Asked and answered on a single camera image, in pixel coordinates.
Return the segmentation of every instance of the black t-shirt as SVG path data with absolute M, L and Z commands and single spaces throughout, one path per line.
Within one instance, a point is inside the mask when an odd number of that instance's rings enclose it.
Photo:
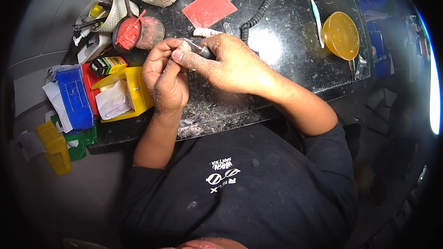
M 355 227 L 345 133 L 304 138 L 305 154 L 260 124 L 190 140 L 167 169 L 135 167 L 126 248 L 225 237 L 249 249 L 338 248 Z

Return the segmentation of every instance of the amber plastic bowl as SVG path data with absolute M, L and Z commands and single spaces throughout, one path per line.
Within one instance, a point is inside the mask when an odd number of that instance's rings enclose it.
M 345 60 L 353 60 L 360 49 L 357 26 L 343 12 L 335 12 L 323 25 L 323 39 L 329 50 Z

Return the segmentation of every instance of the coiled black cable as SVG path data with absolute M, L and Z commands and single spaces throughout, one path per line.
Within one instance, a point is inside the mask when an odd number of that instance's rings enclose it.
M 258 22 L 263 18 L 264 14 L 268 10 L 268 8 L 274 4 L 275 0 L 265 0 L 261 7 L 258 9 L 258 11 L 254 14 L 254 16 L 248 20 L 242 27 L 241 27 L 241 40 L 248 44 L 249 39 L 249 28 L 253 27 L 254 25 L 258 24 Z

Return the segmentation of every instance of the toothbrush handle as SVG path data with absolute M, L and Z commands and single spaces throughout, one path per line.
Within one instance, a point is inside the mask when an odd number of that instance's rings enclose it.
M 312 10 L 314 11 L 315 22 L 317 24 L 318 40 L 320 41 L 320 45 L 322 46 L 322 48 L 324 48 L 325 43 L 323 41 L 322 22 L 320 21 L 320 13 L 315 3 L 312 4 Z

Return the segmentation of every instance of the yellow plastic box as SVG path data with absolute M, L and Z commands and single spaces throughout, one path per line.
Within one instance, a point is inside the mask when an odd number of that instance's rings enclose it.
M 40 137 L 47 153 L 45 156 L 57 175 L 71 172 L 71 159 L 68 147 L 62 133 L 59 133 L 52 121 L 37 126 L 37 135 Z
M 100 120 L 102 123 L 137 117 L 154 106 L 152 97 L 149 95 L 141 76 L 141 71 L 142 67 L 124 68 L 91 86 L 91 90 L 100 89 L 109 86 L 118 80 L 126 80 L 126 84 L 128 85 L 129 98 L 134 109 L 114 117 L 113 119 L 102 119 Z

